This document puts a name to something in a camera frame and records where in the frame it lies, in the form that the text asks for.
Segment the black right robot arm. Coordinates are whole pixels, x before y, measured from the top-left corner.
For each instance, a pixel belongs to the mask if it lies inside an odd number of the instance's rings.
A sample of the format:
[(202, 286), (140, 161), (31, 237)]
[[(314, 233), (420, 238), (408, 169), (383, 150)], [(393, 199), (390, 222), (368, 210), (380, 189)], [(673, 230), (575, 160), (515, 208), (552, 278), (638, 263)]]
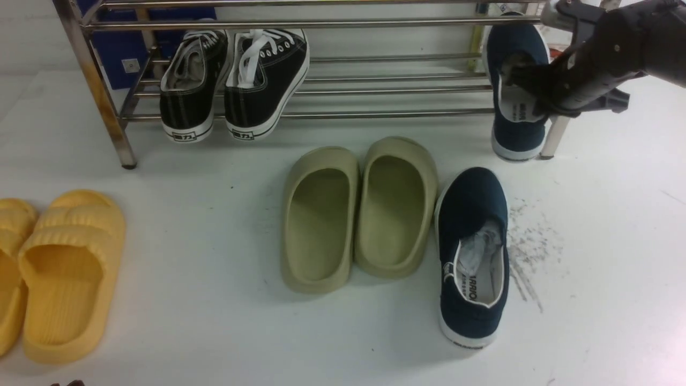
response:
[(535, 117), (624, 112), (630, 96), (619, 86), (625, 81), (654, 76), (684, 86), (684, 15), (684, 1), (641, 1), (614, 10), (550, 2), (541, 20), (571, 31), (571, 46), (550, 64), (515, 64), (505, 71), (505, 85), (533, 97)]

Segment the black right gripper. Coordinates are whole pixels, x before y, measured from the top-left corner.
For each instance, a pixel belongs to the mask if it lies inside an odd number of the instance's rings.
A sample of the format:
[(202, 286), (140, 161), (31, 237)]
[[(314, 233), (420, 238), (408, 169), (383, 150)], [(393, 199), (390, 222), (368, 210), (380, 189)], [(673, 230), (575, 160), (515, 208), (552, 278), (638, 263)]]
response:
[(647, 75), (644, 69), (644, 8), (606, 10), (581, 1), (547, 4), (542, 20), (572, 27), (572, 44), (550, 63), (542, 55), (516, 52), (504, 61), (504, 111), (510, 116), (624, 112), (628, 95), (618, 87)]

